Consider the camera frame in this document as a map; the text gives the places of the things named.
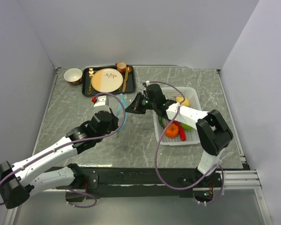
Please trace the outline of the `clear zip top bag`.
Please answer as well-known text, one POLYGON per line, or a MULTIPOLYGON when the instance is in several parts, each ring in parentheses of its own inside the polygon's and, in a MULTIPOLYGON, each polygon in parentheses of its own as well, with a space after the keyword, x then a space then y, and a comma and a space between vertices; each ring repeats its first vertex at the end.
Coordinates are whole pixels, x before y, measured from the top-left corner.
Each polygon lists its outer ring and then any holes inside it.
POLYGON ((106 107, 107 107, 108 111, 113 113, 116 117, 120 116, 120 118, 119 118, 120 124, 118 125, 118 127, 114 131, 111 131, 110 133, 108 133, 104 137, 109 137, 113 134, 117 134, 117 136, 119 136, 122 128, 126 124, 127 112, 125 111, 125 109, 128 107, 128 104, 125 101, 125 99, 123 97, 123 94, 120 94, 119 96, 116 96, 116 95, 113 95, 112 93, 105 93, 105 95, 106 95, 105 104, 106 104, 106 107), (114 98, 116 101, 118 101, 117 112, 112 111, 112 107, 110 106, 110 102, 113 102, 113 100, 110 100, 110 98, 114 98))

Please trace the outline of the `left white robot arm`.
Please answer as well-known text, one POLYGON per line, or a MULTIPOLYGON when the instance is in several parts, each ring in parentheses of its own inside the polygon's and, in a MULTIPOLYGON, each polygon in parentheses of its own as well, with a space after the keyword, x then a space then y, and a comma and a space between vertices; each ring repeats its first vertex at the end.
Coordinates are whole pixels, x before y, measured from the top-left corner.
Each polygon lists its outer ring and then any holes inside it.
POLYGON ((0 205, 7 209, 20 206, 35 195, 51 188, 75 191, 87 185, 77 164, 50 171, 58 162, 93 148, 104 138, 116 133, 121 125, 111 110, 99 111, 91 120, 73 128, 52 146, 17 163, 0 164, 0 205))

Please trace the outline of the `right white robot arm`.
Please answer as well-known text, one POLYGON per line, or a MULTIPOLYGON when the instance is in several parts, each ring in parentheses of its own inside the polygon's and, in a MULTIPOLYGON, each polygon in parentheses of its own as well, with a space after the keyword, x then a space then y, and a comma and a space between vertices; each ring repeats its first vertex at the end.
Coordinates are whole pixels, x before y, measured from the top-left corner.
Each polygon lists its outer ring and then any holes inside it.
POLYGON ((203 154, 197 167, 196 183, 206 187, 212 181, 211 173, 219 162, 220 155, 233 139, 232 131, 218 110, 200 111, 181 105, 165 97, 161 87, 150 84, 137 93, 126 108, 127 113, 145 114, 153 110, 158 116, 186 124, 197 130, 203 154))

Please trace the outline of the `orange toy pumpkin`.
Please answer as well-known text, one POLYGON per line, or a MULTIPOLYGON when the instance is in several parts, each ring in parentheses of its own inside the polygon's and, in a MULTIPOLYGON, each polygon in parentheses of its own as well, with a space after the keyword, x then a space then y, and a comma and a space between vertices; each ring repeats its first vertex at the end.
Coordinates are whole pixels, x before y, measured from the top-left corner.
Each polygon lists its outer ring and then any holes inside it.
POLYGON ((165 135, 168 138, 175 138, 176 136, 179 135, 179 128, 174 123, 171 124, 167 129, 164 129, 164 130, 165 130, 165 135))

